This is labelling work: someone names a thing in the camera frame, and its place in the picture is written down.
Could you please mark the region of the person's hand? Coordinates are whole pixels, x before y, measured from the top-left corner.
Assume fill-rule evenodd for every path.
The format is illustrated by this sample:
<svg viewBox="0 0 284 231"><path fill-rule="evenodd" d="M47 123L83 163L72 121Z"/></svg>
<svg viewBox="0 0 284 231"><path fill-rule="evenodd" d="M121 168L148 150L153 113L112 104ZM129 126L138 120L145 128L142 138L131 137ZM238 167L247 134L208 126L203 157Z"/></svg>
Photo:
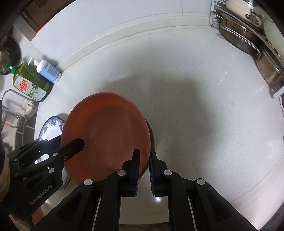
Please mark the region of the person's hand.
<svg viewBox="0 0 284 231"><path fill-rule="evenodd" d="M35 213L32 215L33 219L42 219L44 217L44 213L41 207L39 207Z"/></svg>

